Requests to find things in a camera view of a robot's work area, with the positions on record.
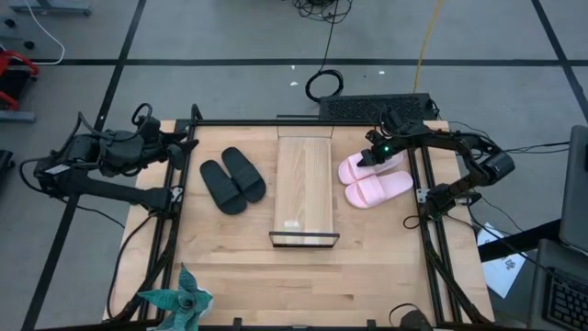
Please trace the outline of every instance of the cable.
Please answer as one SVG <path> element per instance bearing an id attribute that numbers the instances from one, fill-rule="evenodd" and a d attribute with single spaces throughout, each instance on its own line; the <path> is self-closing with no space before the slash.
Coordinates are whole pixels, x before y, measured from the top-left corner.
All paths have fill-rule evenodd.
<path id="1" fill-rule="evenodd" d="M 67 203 L 67 200 L 65 200 L 65 199 L 58 199 L 58 200 L 61 201 L 61 202 L 63 202 L 63 203 Z M 81 209 L 82 211 L 95 212 L 95 213 L 97 213 L 99 215 L 102 215 L 102 216 L 106 217 L 107 219 L 109 219 L 113 223 L 118 224 L 121 228 L 123 228 L 123 229 L 125 228 L 125 226 L 121 222 L 117 221 L 114 217 L 106 214 L 105 212 L 102 212 L 102 211 L 99 211 L 99 210 L 95 210 L 95 209 L 92 209 L 92 208 L 87 208 L 87 207 L 80 206 L 80 205 L 75 206 L 75 208 Z"/>
<path id="2" fill-rule="evenodd" d="M 405 229 L 407 230 L 412 230 L 412 229 L 416 229 L 417 227 L 419 227 L 420 223 L 417 223 L 415 226 L 408 226 L 406 225 L 406 221 L 410 220 L 411 218 L 419 218 L 418 215 L 411 215 L 411 216 L 407 216 L 403 221 L 402 221 L 402 226 L 404 226 Z"/>
<path id="3" fill-rule="evenodd" d="M 570 144 L 570 142 L 542 143 L 542 144 L 536 144 L 536 145 L 530 145 L 530 146 L 524 146 L 524 147 L 511 148 L 511 149 L 507 149 L 504 151 L 507 153 L 512 153 L 512 154 L 552 154 L 552 153 L 569 151 L 570 148 L 564 148 L 564 149 L 555 150 L 555 151 L 542 151 L 542 152 L 531 152 L 531 150 L 535 149 L 535 148 L 555 147 L 555 146 L 562 146 L 562 145 L 569 145 L 569 144 Z"/>
<path id="4" fill-rule="evenodd" d="M 476 225 L 478 225 L 480 228 L 486 230 L 487 233 L 491 234 L 494 238 L 496 238 L 496 240 L 501 240 L 502 238 L 498 235 L 496 235 L 495 233 L 493 233 L 492 231 L 488 230 L 484 225 L 480 224 L 480 222 L 478 222 L 478 220 L 476 220 L 476 218 L 474 217 L 474 215 L 471 213 L 471 211 L 469 211 L 469 215 L 471 216 L 471 221 L 476 223 Z M 527 255 L 523 254 L 523 252 L 515 249 L 512 245 L 508 244 L 505 241 L 500 241 L 501 244 L 505 245 L 508 249 L 510 249 L 514 254 L 517 254 L 519 256 L 521 256 L 522 258 L 524 258 L 525 260 L 533 263 L 535 266 L 542 268 L 543 271 L 547 272 L 549 275 L 551 276 L 555 276 L 555 277 L 561 277 L 561 275 L 555 275 L 553 272 L 551 272 L 551 270 L 541 266 L 540 264 L 538 264 L 536 262 L 536 260 L 534 260 L 531 257 L 528 257 Z"/>
<path id="5" fill-rule="evenodd" d="M 484 198 L 483 196 L 481 196 L 481 199 L 482 199 L 484 202 L 486 202 L 486 203 L 487 203 L 487 204 L 488 204 L 490 207 L 494 208 L 495 210 L 497 210 L 497 211 L 501 212 L 501 213 L 502 213 L 504 216 L 506 216 L 506 217 L 507 217 L 507 218 L 508 218 L 508 219 L 511 221 L 511 223 L 514 225 L 514 227 L 515 227 L 515 228 L 517 228 L 517 229 L 518 229 L 520 232 L 523 232 L 523 231 L 524 231 L 523 229 L 521 229 L 521 227 L 520 227 L 520 226 L 518 226 L 518 224 L 515 222 L 515 220 L 513 220 L 513 218 L 512 218 L 512 217 L 511 217 L 509 214 L 507 214 L 507 213 L 506 213 L 506 211 L 503 211 L 502 209 L 500 209 L 500 208 L 498 208 L 498 207 L 494 206 L 493 204 L 491 204 L 491 203 L 490 203 L 490 202 L 489 202 L 489 201 L 488 201 L 486 198 Z"/>
<path id="6" fill-rule="evenodd" d="M 112 311 L 110 310 L 110 299 L 112 298 L 112 290 L 114 289 L 114 283 L 117 281 L 117 274 L 119 273 L 119 264 L 120 264 L 120 258 L 122 257 L 122 253 L 125 250 L 125 247 L 127 247 L 127 244 L 129 243 L 130 239 L 139 232 L 139 230 L 145 226 L 145 224 L 151 220 L 151 218 L 153 218 L 153 216 L 155 216 L 154 214 L 149 214 L 147 216 L 147 218 L 141 222 L 141 224 L 139 224 L 139 226 L 137 226 L 127 237 L 127 239 L 125 239 L 125 241 L 122 243 L 122 246 L 120 247 L 119 250 L 119 255 L 117 256 L 117 261 L 115 262 L 115 266 L 114 266 L 114 272 L 112 275 L 112 281 L 110 282 L 110 288 L 108 289 L 108 297 L 107 297 L 107 314 L 108 314 L 108 318 L 112 318 L 113 314 Z"/>
<path id="7" fill-rule="evenodd" d="M 412 304 L 409 302 L 401 303 L 401 304 L 397 305 L 396 307 L 392 308 L 390 310 L 390 312 L 388 313 L 388 322 L 390 322 L 390 325 L 394 326 L 394 323 L 392 323 L 392 313 L 396 312 L 396 310 L 398 310 L 399 308 L 406 307 L 406 306 L 410 306 L 419 312 L 421 311 L 421 309 L 419 307 L 417 307 L 416 304 Z"/>
<path id="8" fill-rule="evenodd" d="M 298 9 L 300 17 L 312 19 L 315 21 L 325 21 L 331 24 L 339 24 L 347 17 L 347 14 L 351 11 L 353 0 L 346 0 L 349 7 L 343 11 L 335 9 L 334 14 L 327 12 L 330 6 L 338 0 L 292 0 L 292 5 Z"/>
<path id="9" fill-rule="evenodd" d="M 339 6 L 339 0 L 333 0 L 333 1 L 335 1 L 334 15 L 336 16 L 337 15 L 337 7 Z M 306 82 L 306 85 L 304 86 L 304 92 L 306 93 L 306 97 L 308 97 L 310 100 L 312 100 L 316 103 L 321 102 L 321 99 L 319 97 L 315 97 L 312 95 L 311 85 L 315 79 L 319 78 L 320 76 L 322 76 L 324 74 L 331 75 L 331 76 L 335 77 L 337 79 L 337 82 L 339 83 L 339 86 L 331 94 L 331 97 L 339 96 L 339 95 L 341 95 L 341 92 L 343 91 L 343 75 L 339 71 L 334 70 L 334 69 L 323 70 L 324 64 L 327 61 L 327 54 L 329 53 L 329 47 L 331 46 L 331 37 L 333 36 L 334 25 L 335 25 L 335 22 L 333 20 L 331 22 L 331 31 L 329 32 L 329 39 L 327 40 L 327 47 L 326 47 L 326 50 L 324 51 L 324 56 L 322 57 L 321 69 L 319 69 L 319 71 L 316 74 L 314 74 L 311 77 L 311 79 L 309 79 L 309 81 Z"/>
<path id="10" fill-rule="evenodd" d="M 44 157 L 37 157 L 37 158 L 24 160 L 23 162 L 20 163 L 20 165 L 18 165 L 18 175 L 20 176 L 20 179 L 23 181 L 23 183 L 25 183 L 25 185 L 28 188 L 30 188 L 38 193 L 47 194 L 47 193 L 43 192 L 40 188 L 35 188 L 32 184 L 30 184 L 30 182 L 28 182 L 27 178 L 25 177 L 25 172 L 23 170 L 23 168 L 26 164 L 29 164 L 31 162 L 38 162 L 43 159 L 44 159 Z"/>
<path id="11" fill-rule="evenodd" d="M 450 120 L 447 123 L 456 123 L 456 124 L 463 125 L 463 126 L 465 126 L 466 128 L 468 128 L 468 129 L 470 129 L 472 131 L 479 132 L 479 133 L 483 134 L 486 138 L 490 138 L 490 135 L 488 134 L 488 132 L 486 132 L 484 130 L 480 130 L 480 129 L 474 129 L 474 128 L 470 127 L 468 124 L 466 124 L 464 122 L 460 122 L 458 120 Z"/>
<path id="12" fill-rule="evenodd" d="M 35 23 L 37 23 L 37 25 L 39 26 L 39 28 L 42 29 L 43 32 L 45 32 L 45 34 L 47 36 L 49 36 L 49 38 L 53 39 L 53 41 L 55 41 L 62 48 L 62 55 L 59 57 L 59 60 L 57 60 L 55 62 L 52 62 L 52 63 L 34 63 L 34 64 L 36 64 L 36 65 L 57 65 L 57 64 L 61 63 L 63 61 L 63 56 L 65 56 L 65 47 L 55 37 L 53 37 L 53 35 L 51 35 L 48 30 L 46 30 L 39 23 L 39 21 L 37 20 L 37 17 L 35 16 L 35 13 L 33 13 L 33 9 L 30 7 L 30 4 L 28 3 L 28 0 L 25 0 L 25 5 L 27 5 L 27 8 L 28 8 L 28 11 L 29 11 L 30 15 L 33 17 L 33 20 L 35 21 Z"/>
<path id="13" fill-rule="evenodd" d="M 448 218 L 450 218 L 450 219 L 452 219 L 452 220 L 454 220 L 454 221 L 457 221 L 457 222 L 460 222 L 460 223 L 464 223 L 464 224 L 466 224 L 467 226 L 469 226 L 469 227 L 470 227 L 472 230 L 474 230 L 474 232 L 476 231 L 476 228 L 474 228 L 474 226 L 473 226 L 473 225 L 471 225 L 470 223 L 467 223 L 467 222 L 466 222 L 466 221 L 464 221 L 464 220 L 460 220 L 459 218 L 455 218 L 455 217 L 453 217 L 453 216 L 451 216 L 451 215 L 449 215 L 449 214 L 446 214 L 445 216 L 446 216 L 446 217 L 448 217 Z M 503 233 L 503 234 L 513 235 L 513 234 L 511 234 L 511 233 L 509 233 L 509 232 L 506 232 L 505 230 L 496 229 L 496 228 L 493 228 L 493 229 L 494 229 L 494 230 L 496 230 L 496 231 L 498 231 L 498 232 L 500 232 L 500 233 Z"/>
<path id="14" fill-rule="evenodd" d="M 437 21 L 437 17 L 439 16 L 439 9 L 441 8 L 445 0 L 436 1 L 437 2 L 435 5 L 435 11 L 433 12 L 433 17 L 431 17 L 431 21 L 429 22 L 429 28 L 426 31 L 426 36 L 424 37 L 423 41 L 423 47 L 421 47 L 421 53 L 419 54 L 419 61 L 416 63 L 416 74 L 414 75 L 413 93 L 416 93 L 416 87 L 419 85 L 419 74 L 421 73 L 421 63 L 423 62 L 424 51 L 426 50 L 426 46 L 429 43 L 431 34 L 433 33 L 435 22 Z"/>
<path id="15" fill-rule="evenodd" d="M 18 175 L 20 176 L 20 179 L 23 181 L 23 183 L 25 183 L 25 185 L 28 188 L 34 190 L 35 192 L 48 195 L 46 192 L 43 192 L 40 188 L 35 188 L 32 184 L 30 184 L 30 182 L 25 177 L 25 173 L 24 173 L 24 166 L 26 164 L 29 164 L 31 162 L 38 162 L 38 161 L 43 160 L 43 159 L 44 159 L 43 157 L 38 157 L 38 158 L 32 158 L 32 159 L 24 160 L 23 162 L 20 163 L 20 165 L 18 165 Z M 58 199 L 58 200 L 61 201 L 61 202 L 63 202 L 63 203 L 67 203 L 67 201 L 64 200 L 64 199 Z M 118 224 L 121 228 L 123 228 L 123 229 L 125 228 L 125 226 L 121 222 L 117 221 L 114 217 L 111 217 L 111 216 L 105 214 L 102 211 L 98 211 L 98 210 L 87 208 L 87 207 L 80 206 L 80 205 L 78 205 L 76 207 L 79 208 L 79 209 L 81 209 L 81 210 L 83 210 L 83 211 L 92 211 L 92 212 L 98 213 L 98 214 L 100 214 L 100 215 L 108 218 L 113 223 Z"/>
<path id="16" fill-rule="evenodd" d="M 441 118 L 441 109 L 439 108 L 439 106 L 437 105 L 437 103 L 433 100 L 433 99 L 429 99 L 429 101 L 431 103 L 431 108 L 433 108 L 433 113 L 435 114 L 435 116 L 437 117 L 438 120 L 443 120 Z"/>
<path id="17" fill-rule="evenodd" d="M 450 218 L 450 219 L 451 219 L 451 220 L 453 220 L 453 221 L 460 222 L 460 223 L 464 223 L 464 224 L 466 224 L 468 227 L 470 227 L 470 228 L 471 228 L 471 229 L 472 229 L 474 232 L 476 231 L 476 229 L 473 227 L 473 225 L 471 225 L 470 223 L 467 223 L 466 221 L 460 220 L 459 218 L 455 218 L 455 217 L 453 217 L 453 216 L 451 216 L 451 215 L 449 215 L 449 214 L 445 214 L 444 216 L 446 216 L 446 217 Z M 413 225 L 413 226 L 406 225 L 406 221 L 410 220 L 411 218 L 418 218 L 418 216 L 417 216 L 417 215 L 411 215 L 411 216 L 408 216 L 408 217 L 406 217 L 406 218 L 405 218 L 405 219 L 402 221 L 402 226 L 403 226 L 405 229 L 407 229 L 407 230 L 413 230 L 413 229 L 416 229 L 416 228 L 418 228 L 418 227 L 420 226 L 420 224 L 419 224 L 419 223 L 417 223 L 417 224 L 415 224 L 415 225 Z M 503 233 L 503 234 L 512 235 L 511 233 L 508 233 L 508 232 L 506 232 L 506 231 L 503 231 L 503 230 L 500 230 L 500 229 L 494 229 L 494 230 L 496 230 L 496 231 L 498 231 L 498 232 L 501 232 L 501 233 Z"/>
<path id="18" fill-rule="evenodd" d="M 146 103 L 146 102 L 143 102 L 132 113 L 132 117 L 130 118 L 130 122 L 133 123 L 133 124 L 135 124 L 135 125 L 138 125 L 139 124 L 139 121 L 137 120 L 137 115 L 139 114 L 139 112 L 143 108 L 147 108 L 147 115 L 145 116 L 145 119 L 143 120 L 143 123 L 141 124 L 141 126 L 139 128 L 137 128 L 137 131 L 135 131 L 135 133 L 133 133 L 131 136 L 126 137 L 126 138 L 120 138 L 120 139 L 114 139 L 114 138 L 112 138 L 112 136 L 109 136 L 107 134 L 104 134 L 103 132 L 100 132 L 100 131 L 94 129 L 94 127 L 92 127 L 90 125 L 90 123 L 88 123 L 88 121 L 85 119 L 84 114 L 82 114 L 81 111 L 79 111 L 77 113 L 77 118 L 82 122 L 82 124 L 84 124 L 84 126 L 88 130 L 90 130 L 90 132 L 92 132 L 92 134 L 95 134 L 95 135 L 99 136 L 100 138 L 107 139 L 107 140 L 112 141 L 112 142 L 122 143 L 122 142 L 129 141 L 129 140 L 135 138 L 136 136 L 138 136 L 139 133 L 141 133 L 143 127 L 147 124 L 147 122 L 151 118 L 151 114 L 153 112 L 153 107 L 151 106 L 151 104 Z"/>

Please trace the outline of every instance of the black slipper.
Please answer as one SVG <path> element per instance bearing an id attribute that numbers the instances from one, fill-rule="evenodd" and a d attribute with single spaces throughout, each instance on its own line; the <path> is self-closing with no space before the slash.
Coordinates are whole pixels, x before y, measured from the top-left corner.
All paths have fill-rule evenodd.
<path id="1" fill-rule="evenodd" d="M 200 174 L 220 211 L 235 215 L 247 208 L 247 200 L 216 161 L 203 163 Z"/>
<path id="2" fill-rule="evenodd" d="M 258 202 L 265 196 L 264 179 L 241 151 L 235 147 L 227 148 L 222 152 L 222 162 L 247 201 Z"/>

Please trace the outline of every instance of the pink slipper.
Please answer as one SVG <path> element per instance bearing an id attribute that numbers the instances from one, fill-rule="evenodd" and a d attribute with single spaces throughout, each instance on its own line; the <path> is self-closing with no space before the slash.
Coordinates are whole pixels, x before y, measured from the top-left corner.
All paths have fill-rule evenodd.
<path id="1" fill-rule="evenodd" d="M 381 165 L 357 166 L 357 163 L 361 161 L 362 156 L 361 153 L 353 154 L 347 157 L 339 165 L 339 180 L 345 185 L 355 183 L 359 179 L 370 177 L 388 169 L 392 169 L 393 167 L 399 165 L 403 158 L 404 157 L 402 156 L 402 153 L 398 153 Z"/>
<path id="2" fill-rule="evenodd" d="M 358 208 L 371 208 L 390 200 L 413 186 L 413 178 L 406 171 L 385 176 L 370 176 L 345 189 L 347 201 Z"/>

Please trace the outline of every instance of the slide sandal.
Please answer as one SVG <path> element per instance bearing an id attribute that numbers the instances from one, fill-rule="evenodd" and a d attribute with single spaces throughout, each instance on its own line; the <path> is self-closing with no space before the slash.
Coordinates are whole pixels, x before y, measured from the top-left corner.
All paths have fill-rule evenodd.
<path id="1" fill-rule="evenodd" d="M 413 177 L 406 171 L 399 171 L 385 176 L 370 176 L 349 185 L 345 197 L 352 205 L 365 209 L 378 206 L 413 186 Z"/>
<path id="2" fill-rule="evenodd" d="M 357 166 L 357 163 L 361 161 L 361 159 L 362 156 L 360 152 L 347 157 L 339 165 L 339 180 L 343 184 L 349 185 L 365 177 L 370 177 L 372 175 L 376 175 L 386 170 L 392 169 L 402 162 L 404 156 L 402 156 L 402 153 L 398 153 L 381 165 Z"/>
<path id="3" fill-rule="evenodd" d="M 247 200 L 216 161 L 209 160 L 203 163 L 200 166 L 200 174 L 220 211 L 235 215 L 247 208 Z"/>
<path id="4" fill-rule="evenodd" d="M 227 148 L 222 152 L 222 162 L 247 201 L 258 202 L 265 196 L 264 179 L 241 151 L 235 147 Z"/>

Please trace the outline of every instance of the black cable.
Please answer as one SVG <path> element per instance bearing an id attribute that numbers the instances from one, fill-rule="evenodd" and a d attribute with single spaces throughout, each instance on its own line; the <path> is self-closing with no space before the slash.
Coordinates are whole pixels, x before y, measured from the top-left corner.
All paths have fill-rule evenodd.
<path id="1" fill-rule="evenodd" d="M 20 179 L 22 180 L 22 182 L 25 183 L 25 185 L 28 188 L 30 188 L 30 189 L 34 190 L 35 192 L 38 192 L 38 193 L 47 194 L 47 193 L 43 192 L 40 188 L 35 188 L 34 186 L 32 186 L 32 184 L 30 184 L 28 182 L 27 178 L 25 177 L 25 173 L 23 171 L 23 167 L 26 164 L 29 164 L 31 162 L 38 162 L 38 161 L 43 160 L 43 159 L 44 159 L 44 157 L 37 157 L 37 158 L 32 158 L 32 159 L 28 159 L 28 160 L 22 161 L 20 163 L 20 165 L 18 165 L 18 175 L 20 176 Z"/>
<path id="2" fill-rule="evenodd" d="M 467 222 L 466 222 L 466 221 L 464 221 L 464 220 L 460 220 L 459 218 L 453 217 L 453 216 L 451 216 L 451 215 L 449 215 L 449 214 L 447 214 L 447 215 L 445 215 L 445 216 L 446 216 L 446 217 L 448 217 L 448 218 L 450 218 L 450 219 L 452 219 L 452 220 L 454 220 L 454 221 L 457 221 L 457 222 L 460 222 L 460 223 L 464 223 L 464 224 L 466 224 L 467 226 L 469 226 L 469 227 L 470 227 L 472 230 L 474 230 L 474 232 L 476 231 L 476 228 L 474 228 L 474 226 L 473 226 L 473 225 L 471 225 L 470 223 L 467 223 Z M 513 234 L 511 234 L 511 233 L 509 233 L 509 232 L 506 232 L 505 230 L 496 229 L 496 228 L 494 228 L 494 230 L 496 230 L 496 231 L 498 231 L 498 232 L 500 232 L 500 233 L 503 233 L 503 234 L 513 235 Z"/>
<path id="3" fill-rule="evenodd" d="M 447 123 L 456 123 L 456 124 L 463 125 L 463 126 L 465 126 L 466 128 L 468 128 L 468 129 L 470 129 L 472 131 L 476 131 L 476 132 L 479 132 L 479 133 L 483 134 L 486 138 L 490 138 L 490 135 L 486 131 L 479 130 L 479 129 L 474 129 L 474 128 L 470 127 L 468 124 L 466 124 L 464 122 L 460 122 L 458 120 L 450 120 Z"/>
<path id="4" fill-rule="evenodd" d="M 119 250 L 119 255 L 117 256 L 117 261 L 115 262 L 115 266 L 114 266 L 114 272 L 112 275 L 112 281 L 110 282 L 110 288 L 108 289 L 108 297 L 107 297 L 107 314 L 108 314 L 108 318 L 113 318 L 113 314 L 112 311 L 110 310 L 110 299 L 112 298 L 112 290 L 114 289 L 114 283 L 117 281 L 117 274 L 119 273 L 119 264 L 120 264 L 120 258 L 122 257 L 122 253 L 125 250 L 125 247 L 127 247 L 127 244 L 129 243 L 129 240 L 136 234 L 139 232 L 139 230 L 145 226 L 145 224 L 151 220 L 151 218 L 153 218 L 153 216 L 155 215 L 151 215 L 149 214 L 149 216 L 147 216 L 147 218 L 141 222 L 141 224 L 139 224 L 139 226 L 137 226 L 135 228 L 135 230 L 133 230 L 129 236 L 125 239 L 125 241 L 122 243 L 122 246 L 120 247 Z"/>
<path id="5" fill-rule="evenodd" d="M 331 24 L 339 24 L 347 17 L 351 11 L 353 0 L 346 0 L 349 4 L 347 9 L 339 11 L 335 9 L 334 14 L 328 9 L 338 0 L 292 0 L 292 5 L 298 9 L 300 17 L 312 19 L 320 22 L 328 22 Z"/>
<path id="6" fill-rule="evenodd" d="M 137 119 L 137 115 L 139 114 L 139 112 L 143 109 L 143 108 L 147 108 L 147 115 L 145 116 L 145 120 L 143 120 L 143 123 L 141 124 L 141 126 L 139 128 L 137 128 L 137 131 L 135 131 L 135 133 L 133 133 L 131 136 L 126 137 L 126 138 L 119 138 L 119 139 L 114 139 L 112 136 L 107 135 L 103 132 L 100 132 L 96 129 L 94 129 L 93 126 L 90 125 L 90 123 L 88 123 L 88 121 L 85 119 L 84 114 L 82 114 L 82 112 L 78 112 L 77 113 L 77 117 L 78 119 L 82 122 L 82 124 L 84 124 L 84 126 L 90 130 L 90 132 L 92 132 L 94 135 L 97 135 L 100 138 L 106 139 L 106 140 L 110 140 L 112 142 L 117 142 L 117 143 L 123 143 L 123 142 L 127 142 L 135 137 L 137 137 L 139 135 L 139 133 L 141 132 L 141 130 L 143 129 L 143 127 L 147 124 L 147 122 L 149 121 L 149 119 L 151 118 L 152 112 L 153 112 L 153 107 L 144 102 L 141 103 L 136 109 L 135 111 L 132 113 L 132 117 L 130 118 L 130 122 L 137 125 L 139 124 L 139 122 L 136 120 Z"/>
<path id="7" fill-rule="evenodd" d="M 484 225 L 480 224 L 480 222 L 478 222 L 478 220 L 476 220 L 476 218 L 474 217 L 473 213 L 471 212 L 471 210 L 469 209 L 468 206 L 468 210 L 469 210 L 469 215 L 471 216 L 471 221 L 476 223 L 476 225 L 478 225 L 480 228 L 486 230 L 487 233 L 491 234 L 494 238 L 496 238 L 496 240 L 501 240 L 502 238 L 498 235 L 496 235 L 495 233 L 493 233 L 492 231 L 488 230 Z M 543 269 L 543 271 L 547 272 L 549 275 L 551 276 L 555 276 L 555 277 L 561 277 L 561 275 L 555 275 L 553 272 L 551 272 L 551 270 L 541 266 L 540 264 L 538 264 L 536 262 L 536 260 L 534 260 L 531 257 L 526 256 L 525 254 L 523 254 L 523 252 L 517 250 L 516 248 L 514 248 L 512 245 L 508 244 L 505 241 L 501 241 L 500 243 L 502 243 L 503 245 L 505 245 L 508 249 L 510 249 L 514 254 L 517 254 L 519 256 L 521 256 L 522 258 L 524 258 L 525 260 L 533 263 L 535 266 L 540 267 Z"/>
<path id="8" fill-rule="evenodd" d="M 65 140 L 65 143 L 63 144 L 62 148 L 59 150 L 59 152 L 57 152 L 58 156 L 61 156 L 64 152 L 65 152 L 65 148 L 67 148 L 67 145 L 70 144 L 70 142 L 72 141 L 72 139 L 74 138 L 75 134 L 77 133 L 77 131 L 80 129 L 80 124 L 82 122 L 80 121 L 80 118 L 78 117 L 77 120 L 75 121 L 75 125 L 73 126 L 73 130 L 70 133 L 70 135 L 67 137 L 67 139 Z"/>
<path id="9" fill-rule="evenodd" d="M 546 151 L 546 152 L 508 152 L 508 153 L 510 153 L 510 154 L 555 154 L 555 153 L 559 153 L 559 152 L 567 152 L 569 150 L 570 150 L 570 148 L 564 148 L 564 149 L 560 149 L 560 150 Z"/>
<path id="10" fill-rule="evenodd" d="M 491 204 L 486 198 L 484 198 L 483 196 L 481 196 L 481 199 L 486 202 L 490 207 L 494 208 L 495 210 L 501 212 L 504 216 L 506 216 L 511 223 L 514 225 L 515 228 L 517 228 L 520 232 L 523 232 L 524 230 L 521 229 L 520 226 L 518 226 L 518 224 L 515 222 L 515 220 L 511 217 L 511 215 L 507 214 L 506 211 L 503 211 L 502 209 L 498 208 L 497 206 L 494 206 L 493 204 Z"/>
<path id="11" fill-rule="evenodd" d="M 396 307 L 392 308 L 390 310 L 390 312 L 388 313 L 388 322 L 390 322 L 390 325 L 394 326 L 394 323 L 392 323 L 392 313 L 396 312 L 396 310 L 398 310 L 399 308 L 406 307 L 406 306 L 410 306 L 410 307 L 416 309 L 417 311 L 421 312 L 421 308 L 416 306 L 416 304 L 413 304 L 410 302 L 401 303 L 401 304 L 397 305 Z"/>
<path id="12" fill-rule="evenodd" d="M 66 201 L 65 199 L 58 199 L 58 200 L 59 200 L 59 201 L 61 201 L 61 202 L 63 202 L 63 203 L 67 203 L 67 201 Z M 99 214 L 99 215 L 102 215 L 102 216 L 104 216 L 104 217 L 108 218 L 108 219 L 109 219 L 110 221 L 112 221 L 113 223 L 116 223 L 116 224 L 118 224 L 118 225 L 119 225 L 121 228 L 123 228 L 123 229 L 125 228 L 125 226 L 124 226 L 124 225 L 123 225 L 121 222 L 117 221 L 117 219 L 115 219 L 114 217 L 112 217 L 112 216 L 110 216 L 110 215 L 106 214 L 105 212 L 102 212 L 102 211 L 99 211 L 99 210 L 95 210 L 95 209 L 92 209 L 92 208 L 87 208 L 87 207 L 80 206 L 80 205 L 77 205 L 77 206 L 75 206 L 75 208 L 77 208 L 77 209 L 81 209 L 82 211 L 91 211 L 91 212 L 95 212 L 95 213 L 97 213 L 97 214 Z"/>
<path id="13" fill-rule="evenodd" d="M 539 147 L 555 147 L 555 146 L 562 146 L 562 145 L 569 145 L 569 144 L 570 144 L 570 142 L 542 143 L 542 144 L 536 144 L 536 145 L 530 145 L 530 146 L 524 146 L 524 147 L 511 148 L 511 149 L 507 149 L 504 151 L 510 152 L 510 153 L 528 152 L 531 149 L 539 148 Z"/>
<path id="14" fill-rule="evenodd" d="M 26 164 L 28 164 L 28 163 L 31 163 L 31 162 L 38 162 L 38 161 L 40 161 L 40 160 L 42 160 L 42 159 L 44 159 L 44 158 L 43 158 L 43 157 L 38 157 L 38 158 L 32 158 L 32 159 L 24 160 L 23 162 L 21 162 L 21 163 L 20 163 L 20 165 L 18 165 L 18 175 L 20 176 L 20 179 L 22 180 L 22 182 L 23 182 L 23 183 L 25 183 L 25 185 L 26 185 L 28 188 L 30 188 L 30 189 L 32 189 L 32 190 L 34 190 L 35 192 L 38 192 L 38 193 L 41 193 L 41 194 L 48 195 L 46 192 L 43 192 L 43 191 L 42 191 L 40 188 L 35 188 L 35 187 L 34 187 L 32 184 L 30 184 L 30 182 L 29 182 L 29 181 L 27 180 L 27 178 L 25 177 L 25 173 L 24 173 L 24 170 L 23 170 L 23 167 L 24 167 Z M 63 203 L 67 203 L 67 201 L 66 201 L 66 200 L 64 200 L 64 199 L 58 199 L 58 200 L 59 200 L 59 201 L 61 201 L 61 202 L 63 202 Z M 81 210 L 83 210 L 83 211 L 92 211 L 92 212 L 96 212 L 96 213 L 98 213 L 98 214 L 100 214 L 100 215 L 102 215 L 102 216 L 104 216 L 104 217 L 108 218 L 108 219 L 109 219 L 110 221 L 112 221 L 113 223 L 116 223 L 116 224 L 118 224 L 118 225 L 119 225 L 121 228 L 123 228 L 123 229 L 125 228 L 125 226 L 124 226 L 124 225 L 123 225 L 121 222 L 119 222 L 119 221 L 117 221 L 115 218 L 113 218 L 113 217 L 111 217 L 111 216 L 109 216 L 109 215 L 107 215 L 107 214 L 103 213 L 102 211 L 98 211 L 98 210 L 91 209 L 91 208 L 87 208 L 87 207 L 80 206 L 80 205 L 78 205 L 78 206 L 76 206 L 76 207 L 77 207 L 77 208 L 79 208 L 79 209 L 81 209 Z"/>
<path id="15" fill-rule="evenodd" d="M 417 223 L 417 224 L 416 224 L 416 225 L 414 225 L 414 226 L 408 226 L 408 225 L 406 225 L 406 221 L 410 220 L 411 218 L 417 218 L 417 219 L 418 219 L 418 218 L 419 218 L 419 216 L 418 216 L 418 215 L 411 215 L 411 216 L 407 216 L 407 217 L 406 217 L 406 218 L 405 218 L 405 219 L 402 221 L 402 226 L 404 226 L 404 228 L 405 228 L 405 229 L 407 229 L 407 230 L 412 230 L 412 229 L 416 229 L 417 227 L 419 227 L 419 224 L 420 224 L 420 223 Z"/>
<path id="16" fill-rule="evenodd" d="M 460 222 L 460 223 L 464 223 L 464 224 L 466 224 L 468 227 L 470 227 L 470 228 L 471 228 L 471 229 L 472 229 L 474 232 L 476 231 L 476 229 L 473 227 L 473 225 L 471 225 L 470 223 L 467 223 L 466 221 L 460 220 L 459 218 L 453 217 L 453 216 L 451 216 L 451 215 L 449 215 L 449 214 L 445 214 L 445 215 L 443 215 L 443 216 L 446 216 L 446 217 L 450 218 L 450 219 L 451 219 L 451 220 L 453 220 L 453 221 Z M 413 226 L 406 225 L 406 221 L 410 220 L 411 218 L 418 218 L 418 216 L 417 216 L 417 215 L 411 215 L 411 216 L 408 216 L 408 217 L 406 217 L 406 218 L 405 218 L 405 219 L 402 221 L 402 226 L 403 226 L 405 229 L 407 229 L 407 230 L 413 230 L 413 229 L 416 229 L 416 228 L 418 228 L 418 227 L 420 226 L 420 224 L 419 224 L 419 223 L 417 223 L 417 224 L 415 224 L 415 225 L 413 225 Z M 508 233 L 508 232 L 506 232 L 506 231 L 503 231 L 503 230 L 500 230 L 500 229 L 494 229 L 494 230 L 496 230 L 496 231 L 498 231 L 498 232 L 501 232 L 501 233 L 503 233 L 503 234 L 513 235 L 513 234 L 511 234 L 511 233 Z"/>
<path id="17" fill-rule="evenodd" d="M 333 1 L 335 1 L 334 15 L 336 16 L 337 15 L 337 7 L 339 6 L 339 0 L 333 0 Z M 314 74 L 311 77 L 311 79 L 309 79 L 309 81 L 306 82 L 306 85 L 304 86 L 304 91 L 306 92 L 306 97 L 308 97 L 310 100 L 312 100 L 316 103 L 321 102 L 321 99 L 319 97 L 315 97 L 312 95 L 311 85 L 315 79 L 319 78 L 320 76 L 322 76 L 324 74 L 331 75 L 331 76 L 335 77 L 337 79 L 338 84 L 339 84 L 337 89 L 331 94 L 331 97 L 339 96 L 339 95 L 341 95 L 341 92 L 343 91 L 343 75 L 339 71 L 334 70 L 334 69 L 323 70 L 324 64 L 327 61 L 329 47 L 331 46 L 331 37 L 333 36 L 334 25 L 335 25 L 334 21 L 331 22 L 331 31 L 329 32 L 329 39 L 327 40 L 327 47 L 326 47 L 326 50 L 324 51 L 324 56 L 322 57 L 321 69 L 319 69 L 319 71 L 316 74 Z"/>
<path id="18" fill-rule="evenodd" d="M 431 103 L 431 107 L 433 108 L 433 113 L 435 114 L 435 117 L 437 117 L 438 120 L 443 120 L 441 118 L 441 109 L 439 109 L 439 106 L 436 104 L 436 102 L 433 99 L 429 99 L 429 101 Z"/>

